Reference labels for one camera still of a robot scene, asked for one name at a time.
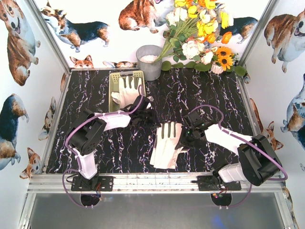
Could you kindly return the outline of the white work glove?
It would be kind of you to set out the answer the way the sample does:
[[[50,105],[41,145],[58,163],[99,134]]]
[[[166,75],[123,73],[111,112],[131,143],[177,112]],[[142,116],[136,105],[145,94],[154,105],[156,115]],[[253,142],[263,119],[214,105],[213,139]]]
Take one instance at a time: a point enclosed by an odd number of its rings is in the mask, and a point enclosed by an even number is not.
[[[140,95],[139,85],[142,85],[141,77],[119,77],[119,91],[111,93],[112,100],[119,105],[120,109],[133,104]]]

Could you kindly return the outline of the white grey glove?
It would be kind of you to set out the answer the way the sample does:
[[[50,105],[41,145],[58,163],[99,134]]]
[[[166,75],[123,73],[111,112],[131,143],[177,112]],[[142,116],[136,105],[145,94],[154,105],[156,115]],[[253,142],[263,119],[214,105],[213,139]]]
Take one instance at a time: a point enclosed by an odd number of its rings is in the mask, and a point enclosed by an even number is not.
[[[181,133],[181,123],[164,123],[157,128],[150,165],[158,169],[176,169],[178,155],[181,152],[186,152],[182,146],[175,149]]]

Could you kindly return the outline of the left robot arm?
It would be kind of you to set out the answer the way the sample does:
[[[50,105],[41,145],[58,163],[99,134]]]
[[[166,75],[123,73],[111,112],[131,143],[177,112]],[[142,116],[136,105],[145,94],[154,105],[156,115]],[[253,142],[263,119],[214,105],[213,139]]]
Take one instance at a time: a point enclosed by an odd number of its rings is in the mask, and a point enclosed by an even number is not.
[[[151,96],[139,95],[134,103],[122,110],[109,113],[85,110],[79,115],[67,132],[65,146],[74,153],[81,178],[90,181],[97,175],[94,151],[104,132],[130,126],[159,125],[152,101]]]

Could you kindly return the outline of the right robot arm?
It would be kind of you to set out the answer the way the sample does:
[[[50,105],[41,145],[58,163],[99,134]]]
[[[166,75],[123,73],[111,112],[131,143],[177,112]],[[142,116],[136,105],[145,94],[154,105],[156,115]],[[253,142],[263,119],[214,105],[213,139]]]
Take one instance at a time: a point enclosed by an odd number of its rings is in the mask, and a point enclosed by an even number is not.
[[[196,111],[184,116],[185,127],[177,147],[192,148],[200,139],[217,144],[238,156],[238,163],[228,164],[216,171],[224,183],[248,181],[260,186],[265,181],[274,181],[273,177],[282,172],[282,181],[288,175],[267,138],[263,135],[248,136],[230,131],[219,123],[203,120]]]

